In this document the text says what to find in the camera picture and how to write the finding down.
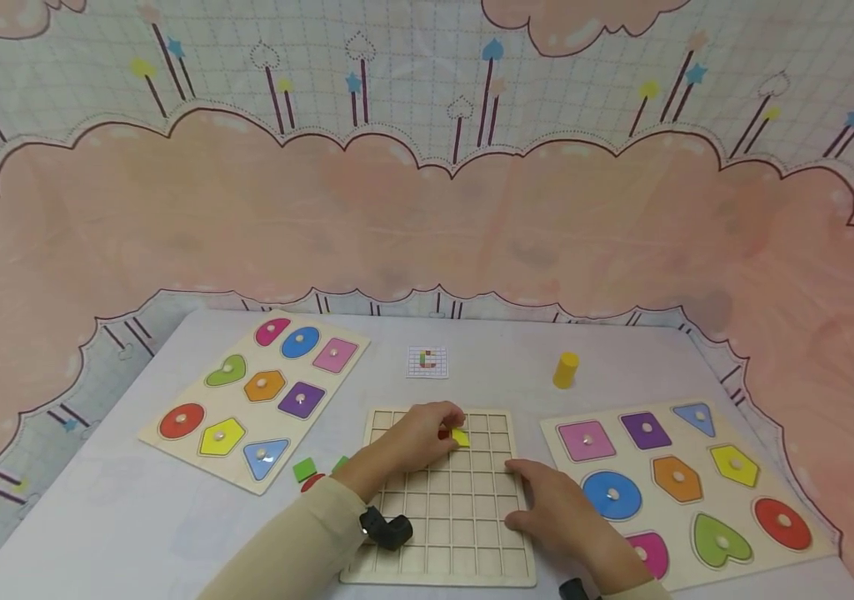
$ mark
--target beige sleeve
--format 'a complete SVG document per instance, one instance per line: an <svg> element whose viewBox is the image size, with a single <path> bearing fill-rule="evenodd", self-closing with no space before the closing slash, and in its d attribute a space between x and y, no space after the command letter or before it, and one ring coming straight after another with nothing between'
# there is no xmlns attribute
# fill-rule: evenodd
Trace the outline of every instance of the beige sleeve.
<svg viewBox="0 0 854 600"><path fill-rule="evenodd" d="M308 600L346 567L365 536L366 506L325 477L263 525L197 600Z"/></svg>
<svg viewBox="0 0 854 600"><path fill-rule="evenodd" d="M603 596L603 600L669 600L667 590L657 580L648 581L641 586Z"/></svg>

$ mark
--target wooden grid board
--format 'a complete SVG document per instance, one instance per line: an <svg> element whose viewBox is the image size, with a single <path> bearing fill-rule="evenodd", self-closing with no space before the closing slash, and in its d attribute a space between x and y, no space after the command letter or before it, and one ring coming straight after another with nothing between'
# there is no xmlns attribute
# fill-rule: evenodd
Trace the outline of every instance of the wooden grid board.
<svg viewBox="0 0 854 600"><path fill-rule="evenodd" d="M405 414L372 410L365 443L376 441ZM529 538L503 524L508 513L527 509L520 478L503 466L516 454L509 412L471 410L463 430L469 448L454 450L421 472L390 478L372 502L385 518L406 514L413 538L395 552L365 543L340 581L536 586Z"/></svg>
<svg viewBox="0 0 854 600"><path fill-rule="evenodd" d="M557 468L669 592L836 554L709 400L541 422Z"/></svg>
<svg viewBox="0 0 854 600"><path fill-rule="evenodd" d="M271 311L138 437L262 494L369 343L324 322Z"/></svg>

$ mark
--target pattern card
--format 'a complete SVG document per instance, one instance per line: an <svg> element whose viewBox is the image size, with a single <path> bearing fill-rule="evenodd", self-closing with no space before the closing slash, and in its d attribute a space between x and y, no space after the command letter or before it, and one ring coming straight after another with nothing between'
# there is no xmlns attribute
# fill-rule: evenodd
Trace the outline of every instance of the pattern card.
<svg viewBox="0 0 854 600"><path fill-rule="evenodd" d="M377 409L367 420L367 444L406 413ZM503 518L527 509L519 476L503 463L516 452L508 412L473 411L462 430L469 448L459 448L421 472L385 482L372 505L387 519L406 514L413 538L396 552L365 543L345 583L421 586L532 588L533 548L510 531Z"/></svg>
<svg viewBox="0 0 854 600"><path fill-rule="evenodd" d="M447 379L447 349L438 346L411 346L407 349L407 378Z"/></svg>

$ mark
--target green heart piece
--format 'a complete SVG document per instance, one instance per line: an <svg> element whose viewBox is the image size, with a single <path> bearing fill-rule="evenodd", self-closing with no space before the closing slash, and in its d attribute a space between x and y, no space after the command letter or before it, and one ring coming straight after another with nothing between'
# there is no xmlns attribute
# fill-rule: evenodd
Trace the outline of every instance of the green heart piece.
<svg viewBox="0 0 854 600"><path fill-rule="evenodd" d="M239 354L231 354L223 360L223 366L207 375L207 385L215 388L239 381L246 377L246 361Z"/></svg>
<svg viewBox="0 0 854 600"><path fill-rule="evenodd" d="M731 559L738 563L753 560L753 548L746 537L704 512L693 518L693 548L700 560L712 568L722 568Z"/></svg>

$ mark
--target white table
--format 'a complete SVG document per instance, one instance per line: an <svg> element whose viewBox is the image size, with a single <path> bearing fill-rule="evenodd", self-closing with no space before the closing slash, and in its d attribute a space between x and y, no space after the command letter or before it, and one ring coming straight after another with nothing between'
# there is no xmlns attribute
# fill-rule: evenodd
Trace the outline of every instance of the white table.
<svg viewBox="0 0 854 600"><path fill-rule="evenodd" d="M0 598L193 599L270 517L298 494L280 477L262 497L137 441L262 314L189 315L0 551ZM761 447L686 335L653 327L534 322L317 317L372 340L287 465L313 456L327 470L361 443L368 409L451 399L513 412L517 451L552 463L541 418L689 397L712 398ZM450 379L406 379L407 346L446 346ZM580 355L578 384L551 385L560 352ZM405 587L406 600L558 598L568 573L538 555L535 590ZM399 598L396 587L331 582L329 598ZM680 599L854 599L836 557L684 590Z"/></svg>

